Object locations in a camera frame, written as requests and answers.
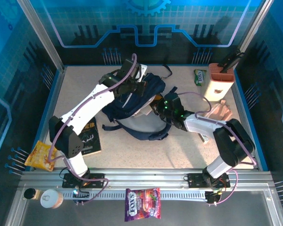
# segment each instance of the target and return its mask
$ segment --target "black book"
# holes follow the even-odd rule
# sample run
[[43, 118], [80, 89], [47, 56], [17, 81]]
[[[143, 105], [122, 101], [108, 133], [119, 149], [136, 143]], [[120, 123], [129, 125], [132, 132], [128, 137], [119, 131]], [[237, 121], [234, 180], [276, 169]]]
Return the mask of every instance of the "black book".
[[82, 149], [83, 156], [101, 151], [99, 132], [94, 117], [85, 125], [84, 129], [79, 134], [79, 138], [84, 143]]

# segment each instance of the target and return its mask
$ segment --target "table surface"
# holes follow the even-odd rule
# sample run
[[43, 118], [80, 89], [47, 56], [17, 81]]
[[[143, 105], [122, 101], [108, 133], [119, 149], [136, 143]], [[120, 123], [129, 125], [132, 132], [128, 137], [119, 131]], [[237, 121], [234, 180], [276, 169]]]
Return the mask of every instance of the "table surface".
[[[60, 117], [79, 104], [96, 86], [106, 73], [119, 66], [69, 66], [59, 93], [54, 115]], [[164, 79], [166, 88], [163, 94], [177, 86], [179, 92], [193, 91], [200, 93], [201, 87], [194, 83], [194, 70], [207, 67], [170, 66], [173, 75]], [[167, 76], [168, 71], [162, 66], [149, 66], [148, 72]], [[208, 110], [208, 104], [197, 95], [182, 95], [181, 102], [186, 110]], [[239, 115], [230, 89], [226, 96], [226, 105], [233, 112], [232, 118], [239, 120]], [[197, 133], [185, 132], [172, 127], [169, 136], [162, 141], [140, 141], [125, 130], [104, 131], [101, 127], [114, 125], [103, 112], [96, 116], [102, 151], [84, 157], [88, 167], [96, 168], [204, 168], [218, 155], [213, 139], [203, 144]], [[46, 143], [51, 144], [49, 135]], [[55, 167], [64, 167], [63, 161], [57, 161]], [[252, 169], [249, 165], [238, 165], [238, 169]]]

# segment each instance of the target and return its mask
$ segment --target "purple candy bag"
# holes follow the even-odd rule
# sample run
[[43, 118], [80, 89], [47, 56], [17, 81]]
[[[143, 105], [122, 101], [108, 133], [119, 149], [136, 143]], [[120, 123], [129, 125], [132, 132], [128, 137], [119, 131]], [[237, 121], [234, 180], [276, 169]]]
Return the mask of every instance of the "purple candy bag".
[[125, 221], [155, 217], [160, 219], [160, 189], [126, 189]]

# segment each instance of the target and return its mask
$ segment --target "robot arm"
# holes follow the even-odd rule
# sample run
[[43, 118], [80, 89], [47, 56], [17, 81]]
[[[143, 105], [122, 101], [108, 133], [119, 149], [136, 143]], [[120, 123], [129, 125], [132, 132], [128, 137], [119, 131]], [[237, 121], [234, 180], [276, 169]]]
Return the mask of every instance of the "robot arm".
[[85, 105], [81, 105], [90, 97], [94, 97], [95, 94], [98, 94], [121, 81], [125, 75], [129, 73], [132, 65], [133, 62], [127, 59], [121, 69], [115, 71], [115, 73], [117, 73], [116, 75], [113, 73], [105, 74], [100, 79], [99, 84], [96, 85], [95, 89], [74, 109], [64, 114], [61, 118], [53, 116], [49, 121], [50, 141], [53, 142], [63, 124], [67, 123], [68, 118], [71, 117], [73, 112], [77, 111], [75, 117], [65, 125], [65, 128], [62, 130], [55, 143], [55, 147], [65, 156], [64, 161], [66, 161], [70, 170], [79, 177], [88, 178], [89, 170], [84, 162], [81, 152], [83, 142], [78, 135], [81, 133], [86, 123], [104, 106], [111, 103], [115, 97], [133, 92], [142, 96], [146, 85], [146, 83], [142, 81], [142, 77], [146, 74], [147, 66], [136, 63], [130, 76], [122, 84], [111, 91], [97, 95]]
[[170, 119], [178, 129], [200, 133], [215, 140], [220, 155], [202, 172], [202, 177], [208, 186], [211, 186], [248, 156], [238, 141], [233, 139], [229, 128], [249, 153], [252, 153], [255, 148], [251, 138], [238, 120], [216, 121], [197, 116], [194, 112], [184, 109], [177, 93], [168, 93], [163, 99], [154, 103], [152, 109], [162, 120]]

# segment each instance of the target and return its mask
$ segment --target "snack bag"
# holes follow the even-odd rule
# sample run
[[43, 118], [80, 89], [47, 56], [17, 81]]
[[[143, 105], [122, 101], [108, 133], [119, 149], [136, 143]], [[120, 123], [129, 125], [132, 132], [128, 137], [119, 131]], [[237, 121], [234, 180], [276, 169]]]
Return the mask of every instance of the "snack bag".
[[196, 86], [201, 86], [201, 84], [204, 82], [204, 76], [206, 75], [207, 71], [206, 70], [194, 70], [195, 74], [195, 84]]
[[[42, 143], [40, 140], [38, 140], [33, 151], [27, 157], [24, 165], [32, 166], [32, 167], [36, 167], [36, 168], [40, 168], [40, 169], [52, 172], [55, 163], [48, 161], [49, 150], [50, 150], [50, 145], [46, 145]], [[54, 148], [52, 155], [51, 155], [52, 159], [55, 157], [56, 151], [57, 149]]]
[[149, 217], [160, 219], [160, 188], [126, 189], [125, 221]]

